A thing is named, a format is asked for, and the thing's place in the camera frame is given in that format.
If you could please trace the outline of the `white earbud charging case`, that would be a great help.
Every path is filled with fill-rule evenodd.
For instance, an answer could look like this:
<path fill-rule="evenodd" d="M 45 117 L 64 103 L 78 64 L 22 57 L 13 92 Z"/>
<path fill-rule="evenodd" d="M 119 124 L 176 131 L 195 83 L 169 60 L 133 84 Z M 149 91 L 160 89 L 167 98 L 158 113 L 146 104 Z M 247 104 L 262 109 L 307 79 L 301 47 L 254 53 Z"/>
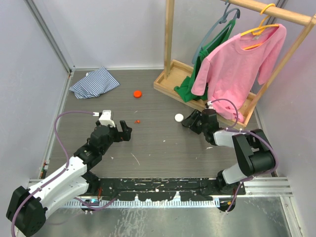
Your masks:
<path fill-rule="evenodd" d="M 174 119 L 176 122 L 182 122 L 184 120 L 184 116 L 182 114 L 176 114 Z"/>

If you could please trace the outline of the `orange earbud charging case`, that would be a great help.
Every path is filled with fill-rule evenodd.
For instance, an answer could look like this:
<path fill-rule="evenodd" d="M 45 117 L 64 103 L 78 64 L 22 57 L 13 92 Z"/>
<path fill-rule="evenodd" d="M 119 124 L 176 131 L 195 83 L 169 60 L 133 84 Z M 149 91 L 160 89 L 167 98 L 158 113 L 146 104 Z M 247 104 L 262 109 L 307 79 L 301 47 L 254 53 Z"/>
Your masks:
<path fill-rule="evenodd" d="M 142 97 L 142 91 L 140 91 L 140 90 L 135 90 L 135 91 L 133 92 L 133 96 L 134 96 L 135 98 L 141 98 L 141 97 Z"/>

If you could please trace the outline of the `wooden clothes rack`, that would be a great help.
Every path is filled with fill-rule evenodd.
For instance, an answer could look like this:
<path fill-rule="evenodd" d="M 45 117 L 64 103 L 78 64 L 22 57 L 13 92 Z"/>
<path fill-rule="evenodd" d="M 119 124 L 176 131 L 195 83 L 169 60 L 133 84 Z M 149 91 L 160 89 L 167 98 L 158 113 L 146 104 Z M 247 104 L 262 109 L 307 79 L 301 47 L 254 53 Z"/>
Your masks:
<path fill-rule="evenodd" d="M 281 72 L 282 68 L 286 65 L 288 60 L 310 33 L 313 27 L 316 25 L 316 17 L 309 17 L 307 15 L 299 14 L 293 11 L 289 11 L 269 4 L 261 3 L 254 0 L 228 0 L 227 3 L 234 4 L 252 11 L 264 13 L 268 16 L 279 18 L 288 22 L 292 22 L 298 25 L 304 26 L 304 29 L 297 37 L 296 41 L 290 47 L 288 52 L 282 58 L 280 63 L 273 70 L 271 77 L 268 81 L 262 85 L 259 92 L 254 94 L 252 92 L 247 96 L 246 101 L 239 110 L 244 117 L 243 123 L 238 122 L 235 128 L 245 128 L 251 116 L 255 110 L 255 107 L 259 99 L 264 95 L 266 90 L 269 88 L 271 83 Z M 173 99 L 183 102 L 181 97 L 174 91 L 174 87 L 180 85 L 186 76 L 189 76 L 193 72 L 193 67 L 179 62 L 177 60 L 171 60 L 171 49 L 172 49 L 172 30 L 173 30 L 173 16 L 174 16 L 174 5 L 175 1 L 166 1 L 165 11 L 165 47 L 164 47 L 164 70 L 154 81 L 154 89 L 162 92 L 163 94 L 172 97 Z"/>

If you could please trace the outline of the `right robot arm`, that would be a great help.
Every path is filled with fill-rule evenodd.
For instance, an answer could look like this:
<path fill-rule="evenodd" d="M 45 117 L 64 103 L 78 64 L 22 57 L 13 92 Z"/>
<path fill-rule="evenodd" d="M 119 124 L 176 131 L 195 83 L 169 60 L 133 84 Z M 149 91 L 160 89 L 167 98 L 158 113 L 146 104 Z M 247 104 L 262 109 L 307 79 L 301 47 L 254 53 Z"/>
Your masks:
<path fill-rule="evenodd" d="M 237 162 L 218 172 L 215 187 L 228 194 L 241 181 L 274 172 L 278 162 L 264 132 L 221 128 L 214 109 L 194 110 L 181 124 L 196 134 L 203 134 L 213 146 L 235 150 Z"/>

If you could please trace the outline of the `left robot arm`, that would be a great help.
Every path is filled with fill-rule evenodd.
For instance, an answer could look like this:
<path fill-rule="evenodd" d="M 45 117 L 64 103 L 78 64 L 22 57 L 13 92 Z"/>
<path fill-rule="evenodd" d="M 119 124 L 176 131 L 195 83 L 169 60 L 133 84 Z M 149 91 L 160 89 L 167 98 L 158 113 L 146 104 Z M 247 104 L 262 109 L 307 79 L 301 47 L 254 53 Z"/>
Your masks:
<path fill-rule="evenodd" d="M 87 194 L 95 195 L 100 188 L 99 178 L 91 172 L 114 142 L 129 141 L 132 128 L 120 121 L 116 126 L 97 123 L 87 142 L 67 162 L 35 185 L 18 187 L 12 194 L 6 217 L 15 229 L 30 237 L 40 230 L 47 218 L 67 201 Z"/>

